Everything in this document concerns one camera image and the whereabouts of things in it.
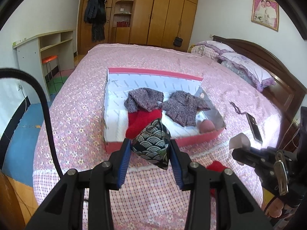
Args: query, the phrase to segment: white desk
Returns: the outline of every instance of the white desk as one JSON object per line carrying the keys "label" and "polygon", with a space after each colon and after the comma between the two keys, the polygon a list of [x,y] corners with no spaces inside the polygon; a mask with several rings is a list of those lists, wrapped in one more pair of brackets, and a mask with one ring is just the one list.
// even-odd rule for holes
{"label": "white desk", "polygon": [[[73,30],[56,31],[39,34],[13,46],[17,50],[19,68],[31,74],[42,86],[47,101],[50,101],[44,69],[41,59],[50,55],[57,55],[61,71],[74,69]],[[31,103],[40,103],[35,90],[22,82]]]}

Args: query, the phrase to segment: blue floor mat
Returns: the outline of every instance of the blue floor mat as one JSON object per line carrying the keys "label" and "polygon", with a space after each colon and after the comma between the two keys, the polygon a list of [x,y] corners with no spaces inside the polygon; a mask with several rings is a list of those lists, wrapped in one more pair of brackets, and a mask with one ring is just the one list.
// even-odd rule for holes
{"label": "blue floor mat", "polygon": [[[51,96],[50,107],[56,94]],[[7,149],[2,172],[33,187],[33,159],[40,128],[44,121],[41,104],[31,104],[20,120]]]}

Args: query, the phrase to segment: fuzzy gray fabric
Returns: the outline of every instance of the fuzzy gray fabric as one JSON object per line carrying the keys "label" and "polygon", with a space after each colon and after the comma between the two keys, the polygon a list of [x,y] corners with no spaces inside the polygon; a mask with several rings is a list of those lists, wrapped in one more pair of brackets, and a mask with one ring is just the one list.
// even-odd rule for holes
{"label": "fuzzy gray fabric", "polygon": [[163,102],[162,109],[174,122],[184,126],[196,126],[197,111],[210,110],[207,103],[183,91],[174,92],[169,100]]}
{"label": "fuzzy gray fabric", "polygon": [[137,112],[139,109],[151,112],[161,108],[158,101],[163,102],[163,98],[162,92],[150,88],[139,88],[128,92],[124,105],[129,113]]}

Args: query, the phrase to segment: pillow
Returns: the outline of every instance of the pillow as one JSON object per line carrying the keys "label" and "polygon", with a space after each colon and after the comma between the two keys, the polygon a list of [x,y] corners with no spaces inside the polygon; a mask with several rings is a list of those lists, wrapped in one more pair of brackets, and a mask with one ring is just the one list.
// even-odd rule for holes
{"label": "pillow", "polygon": [[201,56],[206,56],[214,61],[218,61],[219,54],[209,47],[195,46],[191,49],[191,53],[197,53]]}
{"label": "pillow", "polygon": [[275,85],[274,78],[265,69],[241,54],[223,53],[218,57],[221,60],[231,62],[236,68],[244,69],[248,77],[253,80],[253,83],[257,87],[256,89],[260,92],[269,85]]}
{"label": "pillow", "polygon": [[231,70],[232,72],[234,72],[235,74],[237,74],[238,76],[240,76],[242,79],[244,79],[247,83],[249,83],[253,88],[256,88],[256,85],[254,84],[253,80],[248,77],[248,73],[245,69],[243,68],[237,68],[235,67],[234,64],[232,64],[231,62],[224,60],[221,63],[222,66],[228,68],[229,70]]}
{"label": "pillow", "polygon": [[200,45],[210,47],[214,51],[216,51],[218,54],[229,53],[229,52],[235,53],[235,51],[230,46],[227,46],[226,44],[217,42],[217,41],[201,41],[196,44],[196,46],[200,46]]}

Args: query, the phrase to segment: purple ruffle trim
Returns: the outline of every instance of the purple ruffle trim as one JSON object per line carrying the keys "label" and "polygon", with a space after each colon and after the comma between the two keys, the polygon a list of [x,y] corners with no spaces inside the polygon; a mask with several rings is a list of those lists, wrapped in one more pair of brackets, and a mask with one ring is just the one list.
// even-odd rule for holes
{"label": "purple ruffle trim", "polygon": [[257,80],[257,78],[244,66],[239,65],[238,63],[235,63],[231,60],[229,60],[228,58],[224,57],[224,56],[218,56],[219,59],[221,60],[226,60],[228,62],[230,62],[231,64],[233,64],[236,68],[241,68],[244,69],[246,71],[246,73],[248,74],[248,77],[251,78],[251,80],[253,81],[253,83],[256,85],[256,89],[259,92],[262,92],[263,89],[269,85],[276,85],[275,80],[273,77],[262,80],[262,83],[260,83],[259,80]]}
{"label": "purple ruffle trim", "polygon": [[235,53],[235,51],[228,51],[228,50],[226,50],[226,49],[220,50],[220,49],[217,48],[216,46],[211,45],[211,44],[208,44],[208,43],[205,42],[205,41],[198,42],[198,43],[196,44],[196,46],[206,46],[206,47],[212,48],[212,49],[213,49],[215,52],[217,52],[218,54],[223,54],[223,53]]}

